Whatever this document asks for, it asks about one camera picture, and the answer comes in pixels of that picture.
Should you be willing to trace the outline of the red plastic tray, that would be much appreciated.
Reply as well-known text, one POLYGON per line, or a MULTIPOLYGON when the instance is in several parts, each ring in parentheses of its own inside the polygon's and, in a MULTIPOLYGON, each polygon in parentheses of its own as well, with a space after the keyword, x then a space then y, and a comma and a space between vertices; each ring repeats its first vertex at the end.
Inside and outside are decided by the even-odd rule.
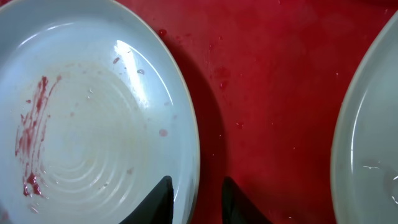
POLYGON ((347 87, 396 1, 159 1, 124 5, 178 63, 201 171, 193 223, 221 223, 232 177, 274 223, 334 223, 330 150, 347 87))

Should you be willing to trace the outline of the light blue plate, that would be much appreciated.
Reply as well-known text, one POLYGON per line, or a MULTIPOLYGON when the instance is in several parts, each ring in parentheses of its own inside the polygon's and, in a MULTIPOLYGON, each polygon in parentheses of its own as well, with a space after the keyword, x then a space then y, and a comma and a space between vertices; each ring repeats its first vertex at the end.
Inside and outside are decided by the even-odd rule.
POLYGON ((189 223, 200 142, 160 37, 116 1, 1 5, 1 222, 119 223, 165 176, 189 223))

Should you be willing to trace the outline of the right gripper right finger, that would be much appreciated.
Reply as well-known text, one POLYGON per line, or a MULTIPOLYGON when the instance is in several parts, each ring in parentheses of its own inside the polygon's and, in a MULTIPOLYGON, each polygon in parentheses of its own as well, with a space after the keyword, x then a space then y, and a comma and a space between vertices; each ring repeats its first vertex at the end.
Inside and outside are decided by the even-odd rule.
POLYGON ((223 180, 221 207, 223 224, 272 224, 231 177, 223 180))

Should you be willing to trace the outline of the white plate with red stains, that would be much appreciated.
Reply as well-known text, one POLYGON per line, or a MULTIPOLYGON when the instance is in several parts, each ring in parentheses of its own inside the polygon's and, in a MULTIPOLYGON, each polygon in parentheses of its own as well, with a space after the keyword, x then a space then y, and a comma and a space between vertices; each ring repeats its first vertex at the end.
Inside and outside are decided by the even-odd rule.
POLYGON ((337 223, 397 223, 397 15, 349 85, 331 149, 337 223))

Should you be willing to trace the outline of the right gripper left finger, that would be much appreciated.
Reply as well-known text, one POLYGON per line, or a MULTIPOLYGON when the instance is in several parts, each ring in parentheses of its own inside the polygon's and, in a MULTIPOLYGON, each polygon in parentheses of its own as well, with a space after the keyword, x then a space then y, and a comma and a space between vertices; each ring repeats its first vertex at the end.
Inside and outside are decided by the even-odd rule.
POLYGON ((172 224, 174 189, 171 176, 164 176, 144 200, 119 224, 172 224))

